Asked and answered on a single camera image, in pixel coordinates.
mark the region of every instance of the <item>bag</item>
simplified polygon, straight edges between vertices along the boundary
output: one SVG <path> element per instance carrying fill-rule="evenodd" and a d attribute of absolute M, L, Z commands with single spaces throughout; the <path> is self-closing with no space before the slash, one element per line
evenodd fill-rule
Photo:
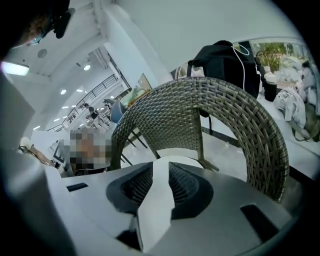
<path fill-rule="evenodd" d="M 256 63 L 243 54 L 235 54 L 233 44 L 229 41 L 218 41 L 203 47 L 193 60 L 188 62 L 191 67 L 202 67 L 204 75 L 229 82 L 243 88 L 254 98 L 258 97 L 260 75 L 257 74 Z"/>

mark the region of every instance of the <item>black slot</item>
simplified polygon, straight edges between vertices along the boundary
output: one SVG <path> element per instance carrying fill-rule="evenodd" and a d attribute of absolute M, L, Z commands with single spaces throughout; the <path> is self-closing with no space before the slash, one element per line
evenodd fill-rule
<path fill-rule="evenodd" d="M 241 207 L 246 219 L 261 239 L 261 242 L 266 242 L 275 236 L 279 230 L 270 222 L 264 213 L 254 204 Z"/>
<path fill-rule="evenodd" d="M 69 190 L 69 192 L 81 190 L 83 188 L 89 187 L 86 183 L 79 183 L 71 186 L 67 186 L 66 188 Z"/>
<path fill-rule="evenodd" d="M 131 248 L 141 251 L 138 235 L 136 231 L 132 232 L 132 231 L 126 230 L 122 232 L 116 239 L 126 244 L 127 246 L 130 246 Z"/>

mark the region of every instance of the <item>white wall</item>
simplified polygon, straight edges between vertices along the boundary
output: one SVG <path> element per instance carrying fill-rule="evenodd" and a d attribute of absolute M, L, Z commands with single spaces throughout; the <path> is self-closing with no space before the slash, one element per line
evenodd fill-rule
<path fill-rule="evenodd" d="M 219 40 L 296 38 L 290 21 L 268 0 L 118 0 L 167 70 Z"/>
<path fill-rule="evenodd" d="M 172 80 L 154 49 L 127 14 L 116 4 L 108 5 L 104 10 L 109 38 L 104 46 L 130 86 L 135 87 L 143 73 L 153 88 Z"/>

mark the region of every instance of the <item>chair leg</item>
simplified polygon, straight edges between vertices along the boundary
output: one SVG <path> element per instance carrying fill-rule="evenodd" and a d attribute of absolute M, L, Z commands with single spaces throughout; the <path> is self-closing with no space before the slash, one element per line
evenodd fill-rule
<path fill-rule="evenodd" d="M 124 154 L 121 154 L 121 156 L 128 162 L 129 165 L 133 166 L 133 164 L 128 160 L 128 158 L 125 157 Z"/>
<path fill-rule="evenodd" d="M 130 139 L 128 141 L 136 148 L 136 145 Z"/>
<path fill-rule="evenodd" d="M 209 169 L 209 170 L 213 170 L 213 171 L 219 172 L 219 168 L 218 167 L 216 167 L 215 165 L 213 165 L 212 163 L 210 163 L 209 161 L 207 161 L 205 159 L 199 159 L 199 163 L 205 169 Z"/>
<path fill-rule="evenodd" d="M 142 140 L 132 131 L 132 134 L 137 138 L 137 140 L 147 149 L 148 147 L 142 142 Z"/>
<path fill-rule="evenodd" d="M 209 116 L 209 135 L 212 135 L 212 123 L 211 123 L 211 117 Z"/>

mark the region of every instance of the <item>white cable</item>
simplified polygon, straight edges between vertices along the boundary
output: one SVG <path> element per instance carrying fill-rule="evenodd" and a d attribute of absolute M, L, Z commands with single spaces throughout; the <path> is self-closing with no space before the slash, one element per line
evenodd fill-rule
<path fill-rule="evenodd" d="M 245 55 L 245 56 L 249 56 L 249 55 L 250 55 L 250 52 L 248 51 L 248 49 L 247 49 L 246 47 L 244 47 L 244 46 L 241 45 L 241 44 L 238 44 L 240 47 L 242 47 L 243 49 L 245 49 L 245 50 L 247 51 L 247 53 L 241 52 L 241 51 L 239 51 L 239 50 L 235 47 L 235 45 L 236 45 L 235 43 L 232 45 L 232 49 L 233 49 L 235 55 L 238 57 L 239 61 L 241 62 L 241 65 L 242 65 L 242 68 L 243 68 L 243 84 L 242 84 L 242 89 L 245 90 L 245 80 L 246 80 L 245 66 L 244 66 L 243 62 L 241 61 L 239 55 L 236 53 L 236 51 L 239 52 L 239 53 L 241 53 L 242 55 Z"/>

